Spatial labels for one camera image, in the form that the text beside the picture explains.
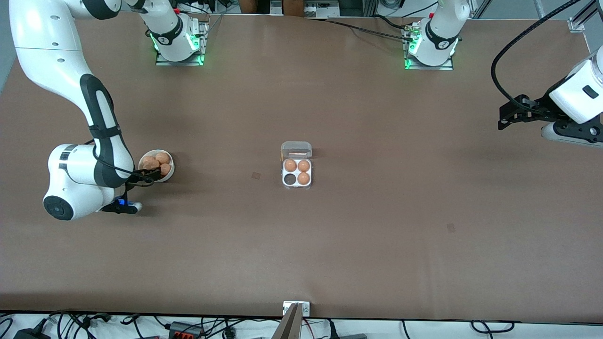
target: mounting plate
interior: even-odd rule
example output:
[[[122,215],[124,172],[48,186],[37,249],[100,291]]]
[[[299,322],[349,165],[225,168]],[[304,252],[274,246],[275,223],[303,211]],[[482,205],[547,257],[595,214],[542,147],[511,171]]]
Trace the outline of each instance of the mounting plate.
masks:
[[[162,57],[162,55],[155,47],[157,56],[155,58],[156,66],[203,66],[205,60],[205,49],[207,47],[207,31],[209,30],[208,22],[193,19],[193,30],[191,34],[191,44],[199,46],[199,49],[191,54],[185,60],[180,62],[171,62]]]
[[[452,71],[454,69],[452,56],[450,56],[442,65],[428,66],[418,61],[414,55],[410,54],[408,52],[410,49],[418,47],[421,40],[421,33],[418,22],[413,22],[411,25],[407,25],[407,27],[411,27],[411,29],[402,30],[402,36],[411,38],[412,42],[402,41],[402,49],[404,49],[404,69],[429,69],[432,71]]]
[[[310,316],[310,302],[299,302],[299,301],[283,302],[283,315],[285,315],[287,313],[287,310],[289,310],[289,307],[291,306],[292,303],[300,303],[302,305],[302,307],[303,307],[302,315],[304,316],[304,318],[307,318]]]

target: power adapter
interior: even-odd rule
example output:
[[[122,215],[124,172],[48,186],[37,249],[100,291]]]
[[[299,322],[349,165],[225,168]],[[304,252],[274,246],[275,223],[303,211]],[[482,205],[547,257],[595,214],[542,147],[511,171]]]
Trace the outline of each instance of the power adapter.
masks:
[[[50,339],[44,333],[35,333],[32,328],[24,328],[17,331],[13,339]]]
[[[203,335],[205,335],[205,332],[201,326],[180,322],[172,322],[169,326],[170,339],[194,339],[201,338]]]
[[[50,339],[49,336],[42,333],[46,318],[42,319],[35,328],[24,328],[17,331],[13,339]]]

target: white bowl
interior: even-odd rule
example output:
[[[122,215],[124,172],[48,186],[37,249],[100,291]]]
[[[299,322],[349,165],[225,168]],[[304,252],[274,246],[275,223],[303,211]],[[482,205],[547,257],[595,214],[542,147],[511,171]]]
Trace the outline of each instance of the white bowl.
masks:
[[[153,150],[153,151],[148,151],[145,153],[145,155],[143,155],[140,158],[140,161],[138,162],[138,169],[142,168],[142,158],[146,157],[146,156],[156,156],[158,153],[167,153],[169,155],[169,165],[172,166],[172,169],[168,172],[168,175],[159,179],[159,180],[155,180],[155,182],[164,182],[166,180],[168,180],[172,174],[174,173],[175,170],[175,166],[174,166],[174,157],[172,157],[172,155],[168,152],[168,151],[164,151],[164,150]]]

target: white floor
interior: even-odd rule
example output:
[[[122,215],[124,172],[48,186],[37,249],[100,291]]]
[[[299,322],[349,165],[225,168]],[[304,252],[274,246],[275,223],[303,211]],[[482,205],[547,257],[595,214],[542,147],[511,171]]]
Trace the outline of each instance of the white floor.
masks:
[[[5,339],[12,339],[14,334],[23,328],[33,328],[46,317],[43,314],[16,314],[11,315],[14,323]],[[124,319],[124,315],[114,315],[109,323],[103,323],[98,320],[90,332],[98,339],[135,339],[139,338],[133,325],[122,325],[119,322]],[[58,316],[53,317],[53,321],[58,320]],[[67,324],[68,318],[65,316],[61,323],[63,329]],[[187,324],[200,323],[199,317],[159,317],[163,323],[179,321]],[[212,318],[205,318],[205,322],[212,321]],[[326,320],[308,319],[311,323],[314,338],[323,336],[329,338],[330,329]],[[353,334],[365,334],[369,339],[406,339],[402,330],[402,322],[398,320],[334,320],[337,333],[340,337]],[[444,339],[444,338],[466,338],[466,339],[485,339],[487,336],[479,334],[471,329],[469,322],[421,322],[407,320],[406,328],[411,339]],[[140,332],[144,337],[159,336],[168,338],[168,331],[161,327],[152,317],[141,317],[137,320]],[[6,328],[6,323],[0,325],[0,335]],[[500,323],[488,323],[492,330],[503,329],[509,325]],[[274,321],[253,322],[251,320],[242,322],[235,326],[237,339],[271,338],[278,324]],[[58,338],[57,325],[48,321],[44,327],[44,334],[52,339]],[[79,339],[86,339],[84,331],[78,333]],[[603,326],[599,325],[552,325],[552,324],[516,324],[511,332],[504,334],[494,334],[494,339],[600,339],[603,338]],[[312,339],[307,326],[302,326],[301,339]]]

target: egg carton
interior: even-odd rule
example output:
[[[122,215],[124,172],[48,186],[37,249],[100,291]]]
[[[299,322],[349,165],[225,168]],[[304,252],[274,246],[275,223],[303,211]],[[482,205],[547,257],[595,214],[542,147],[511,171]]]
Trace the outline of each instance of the egg carton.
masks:
[[[295,161],[295,171],[293,172],[289,172],[285,169],[285,162],[287,160],[293,160]],[[298,165],[300,163],[300,161],[305,160],[307,162],[310,163],[310,168],[306,171],[306,173],[310,176],[310,181],[305,184],[302,185],[299,183],[299,181],[297,180],[297,177],[302,173],[302,171],[299,170]],[[285,185],[286,188],[310,188],[310,185],[312,184],[312,161],[310,161],[310,159],[285,159],[283,160],[283,162],[280,164],[280,173],[281,173],[281,181],[283,183],[283,185]],[[295,182],[292,184],[287,184],[287,182],[285,181],[285,177],[292,174],[293,176],[295,176]]]

